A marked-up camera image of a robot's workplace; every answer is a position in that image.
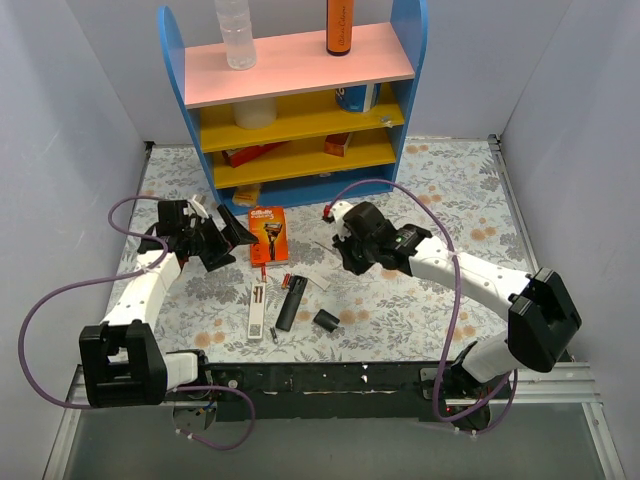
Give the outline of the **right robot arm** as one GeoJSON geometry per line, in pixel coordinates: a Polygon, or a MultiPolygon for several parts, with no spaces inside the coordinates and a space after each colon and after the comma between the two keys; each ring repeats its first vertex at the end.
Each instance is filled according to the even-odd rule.
{"type": "Polygon", "coordinates": [[[550,372],[582,325],[560,275],[512,270],[467,253],[453,254],[430,231],[413,224],[396,228],[370,202],[337,202],[326,215],[336,226],[333,245],[345,270],[366,273],[374,264],[408,276],[459,287],[507,324],[504,332],[475,341],[449,368],[446,378],[464,397],[475,397],[489,381],[519,368],[550,372]]]}

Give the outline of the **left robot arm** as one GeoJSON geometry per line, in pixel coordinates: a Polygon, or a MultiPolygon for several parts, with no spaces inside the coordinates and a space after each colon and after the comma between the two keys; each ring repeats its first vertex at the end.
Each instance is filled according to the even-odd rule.
{"type": "Polygon", "coordinates": [[[204,352],[162,353],[154,328],[167,293],[191,258],[212,272],[234,262],[235,247],[257,243],[227,206],[217,211],[223,228],[195,197],[158,202],[157,220],[141,236],[136,277],[105,318],[79,336],[91,406],[158,405],[176,388],[193,400],[211,392],[204,352]]]}

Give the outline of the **clear handle screwdriver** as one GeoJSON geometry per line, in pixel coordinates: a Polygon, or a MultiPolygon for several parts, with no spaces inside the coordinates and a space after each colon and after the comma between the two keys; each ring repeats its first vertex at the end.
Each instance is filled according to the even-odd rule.
{"type": "Polygon", "coordinates": [[[319,247],[323,248],[324,250],[330,252],[330,253],[335,253],[333,247],[329,247],[329,246],[327,246],[327,245],[325,245],[325,244],[323,244],[321,242],[318,242],[318,241],[314,241],[314,243],[316,245],[318,245],[319,247]]]}

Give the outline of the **black battery cover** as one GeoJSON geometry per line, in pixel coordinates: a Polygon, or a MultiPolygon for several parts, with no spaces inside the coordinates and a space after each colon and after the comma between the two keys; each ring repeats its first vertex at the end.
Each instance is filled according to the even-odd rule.
{"type": "Polygon", "coordinates": [[[315,315],[313,322],[325,331],[332,333],[339,327],[340,319],[326,310],[320,309],[315,315]]]}

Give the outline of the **black remote control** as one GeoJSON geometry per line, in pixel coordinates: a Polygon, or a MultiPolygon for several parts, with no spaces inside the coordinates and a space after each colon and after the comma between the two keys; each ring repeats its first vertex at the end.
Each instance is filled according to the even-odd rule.
{"type": "Polygon", "coordinates": [[[296,317],[308,279],[304,276],[293,275],[288,282],[288,292],[279,312],[275,328],[289,332],[296,317]]]}

